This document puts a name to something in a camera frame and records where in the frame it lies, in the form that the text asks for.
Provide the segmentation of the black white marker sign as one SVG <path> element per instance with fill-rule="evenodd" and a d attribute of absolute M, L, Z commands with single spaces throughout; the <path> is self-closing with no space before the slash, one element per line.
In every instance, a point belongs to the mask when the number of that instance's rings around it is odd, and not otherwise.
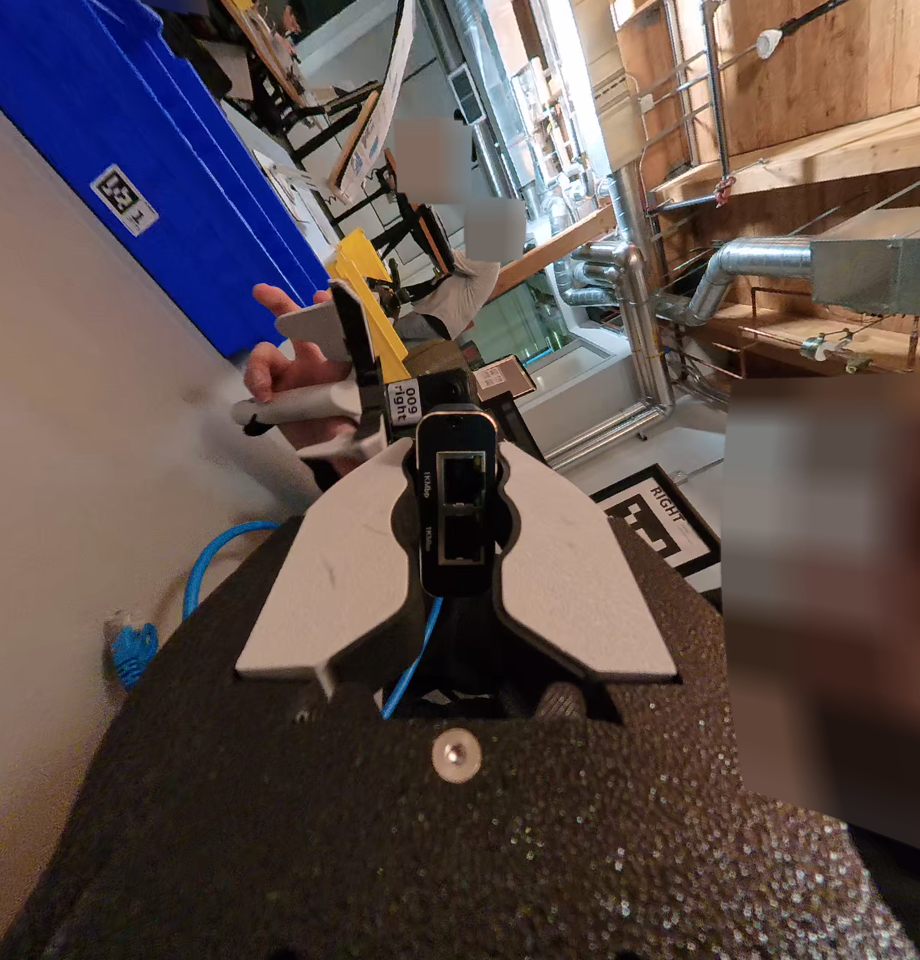
<path fill-rule="evenodd" d="M 684 579 L 721 560 L 717 534 L 658 463 L 599 489 L 590 499 Z"/>

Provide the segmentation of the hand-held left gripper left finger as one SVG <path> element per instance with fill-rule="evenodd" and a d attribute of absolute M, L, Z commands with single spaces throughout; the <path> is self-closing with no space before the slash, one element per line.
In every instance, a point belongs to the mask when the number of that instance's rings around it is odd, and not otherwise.
<path fill-rule="evenodd" d="M 416 661 L 427 596 L 413 459 L 399 439 L 309 508 L 236 662 L 241 679 L 374 694 Z"/>

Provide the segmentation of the blue plastic crate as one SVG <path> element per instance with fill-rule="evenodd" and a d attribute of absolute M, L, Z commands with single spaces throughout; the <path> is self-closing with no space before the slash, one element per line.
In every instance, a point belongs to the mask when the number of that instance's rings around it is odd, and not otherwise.
<path fill-rule="evenodd" d="M 253 151 L 142 2 L 0 2 L 0 110 L 225 357 L 285 337 L 320 258 Z"/>

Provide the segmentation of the person's right hand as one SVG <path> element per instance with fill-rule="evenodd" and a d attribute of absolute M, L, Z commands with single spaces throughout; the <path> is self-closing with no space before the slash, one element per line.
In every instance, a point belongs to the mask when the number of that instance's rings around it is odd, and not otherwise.
<path fill-rule="evenodd" d="M 284 391 L 343 381 L 348 377 L 350 366 L 327 359 L 314 343 L 294 339 L 291 344 L 294 350 L 293 358 L 288 358 L 270 342 L 261 342 L 251 351 L 243 380 L 247 390 L 257 401 L 270 402 L 276 394 Z M 349 417 L 334 415 L 288 422 L 279 429 L 295 450 L 304 450 L 353 434 L 357 423 Z M 326 491 L 355 470 L 358 461 L 335 456 L 326 460 L 310 461 L 308 466 L 317 486 Z"/>

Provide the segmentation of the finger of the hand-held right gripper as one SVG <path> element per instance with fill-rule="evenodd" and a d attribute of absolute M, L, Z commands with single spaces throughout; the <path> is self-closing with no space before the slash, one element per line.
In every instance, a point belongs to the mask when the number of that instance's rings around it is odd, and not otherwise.
<path fill-rule="evenodd" d="M 300 448 L 298 459 L 345 459 L 365 463 L 379 456 L 389 444 L 390 429 L 386 420 L 361 420 L 353 431 L 342 432 L 329 440 Z"/>
<path fill-rule="evenodd" d="M 349 365 L 358 386 L 382 386 L 366 307 L 347 281 L 331 281 L 329 290 L 331 296 L 324 302 L 277 318 L 277 331 L 287 339 L 315 345 L 329 361 Z"/>

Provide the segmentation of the black network splitter box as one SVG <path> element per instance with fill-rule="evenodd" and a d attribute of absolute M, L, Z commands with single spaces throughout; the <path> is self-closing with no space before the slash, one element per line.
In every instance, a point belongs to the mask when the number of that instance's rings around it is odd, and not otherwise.
<path fill-rule="evenodd" d="M 498 427 L 474 404 L 434 408 L 414 437 L 419 574 L 436 597 L 491 589 L 497 538 Z"/>

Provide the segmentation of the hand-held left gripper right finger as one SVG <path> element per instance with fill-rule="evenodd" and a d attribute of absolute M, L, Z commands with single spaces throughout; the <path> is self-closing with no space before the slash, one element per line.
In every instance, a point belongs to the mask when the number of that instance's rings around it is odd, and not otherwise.
<path fill-rule="evenodd" d="M 514 634 L 595 682 L 668 682 L 677 666 L 608 516 L 549 466 L 502 441 L 500 503 L 512 532 L 492 604 Z"/>

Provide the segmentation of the round metal ventilation duct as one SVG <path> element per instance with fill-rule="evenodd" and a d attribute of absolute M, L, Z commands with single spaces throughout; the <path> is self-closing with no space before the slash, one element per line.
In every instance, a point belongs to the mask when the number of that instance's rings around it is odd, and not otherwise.
<path fill-rule="evenodd" d="M 719 307 L 736 278 L 810 280 L 812 238 L 808 236 L 740 237 L 714 254 L 687 302 L 654 296 L 648 287 L 648 260 L 635 239 L 648 239 L 646 209 L 638 167 L 631 162 L 610 177 L 610 197 L 618 215 L 619 238 L 578 246 L 587 266 L 612 270 L 612 285 L 632 350 L 640 399 L 622 414 L 547 454 L 547 462 L 565 472 L 621 441 L 645 437 L 675 409 L 673 386 L 661 357 L 656 308 L 677 326 L 698 328 Z"/>

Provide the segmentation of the rectangular metal duct box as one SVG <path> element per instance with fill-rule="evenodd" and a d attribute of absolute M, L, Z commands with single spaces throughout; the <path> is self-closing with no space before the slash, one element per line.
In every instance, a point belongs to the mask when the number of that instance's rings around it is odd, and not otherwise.
<path fill-rule="evenodd" d="M 920 206 L 866 211 L 810 246 L 815 304 L 920 316 Z"/>

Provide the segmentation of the poster board on easel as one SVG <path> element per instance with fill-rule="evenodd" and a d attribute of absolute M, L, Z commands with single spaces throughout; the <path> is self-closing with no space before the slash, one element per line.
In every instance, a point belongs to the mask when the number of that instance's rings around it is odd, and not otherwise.
<path fill-rule="evenodd" d="M 363 102 L 351 127 L 343 150 L 337 158 L 326 186 L 334 199 L 350 204 L 381 153 L 392 122 L 399 92 L 406 74 L 407 60 L 416 31 L 416 3 L 399 1 L 394 21 L 392 45 L 385 77 L 378 90 Z"/>

